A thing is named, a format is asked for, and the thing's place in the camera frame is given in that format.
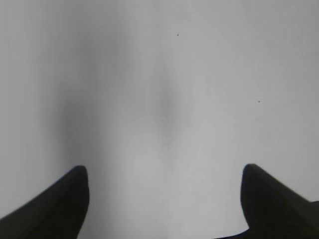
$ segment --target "white backdrop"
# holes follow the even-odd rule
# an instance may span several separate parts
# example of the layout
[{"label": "white backdrop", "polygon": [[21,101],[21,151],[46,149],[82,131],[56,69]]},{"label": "white backdrop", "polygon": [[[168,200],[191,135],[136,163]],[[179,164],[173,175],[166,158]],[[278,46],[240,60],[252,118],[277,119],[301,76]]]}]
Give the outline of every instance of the white backdrop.
[{"label": "white backdrop", "polygon": [[247,229],[246,163],[319,199],[316,0],[1,0],[0,216],[88,168],[80,239]]}]

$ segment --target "white surface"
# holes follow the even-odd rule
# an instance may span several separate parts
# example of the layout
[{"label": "white surface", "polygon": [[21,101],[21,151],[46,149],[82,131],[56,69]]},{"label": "white surface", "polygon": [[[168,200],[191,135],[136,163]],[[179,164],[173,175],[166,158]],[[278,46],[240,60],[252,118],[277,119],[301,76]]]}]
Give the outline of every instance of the white surface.
[{"label": "white surface", "polygon": [[82,239],[242,232],[251,162],[318,200],[318,11],[0,1],[0,216],[76,164],[91,189]]}]

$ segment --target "white wall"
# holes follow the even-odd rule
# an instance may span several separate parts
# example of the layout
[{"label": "white wall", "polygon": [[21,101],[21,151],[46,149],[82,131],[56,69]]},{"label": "white wall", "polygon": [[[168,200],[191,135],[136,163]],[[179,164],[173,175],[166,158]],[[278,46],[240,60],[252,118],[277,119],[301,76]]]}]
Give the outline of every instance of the white wall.
[{"label": "white wall", "polygon": [[251,162],[319,199],[318,11],[0,1],[0,216],[76,164],[91,190],[81,239],[242,232]]}]

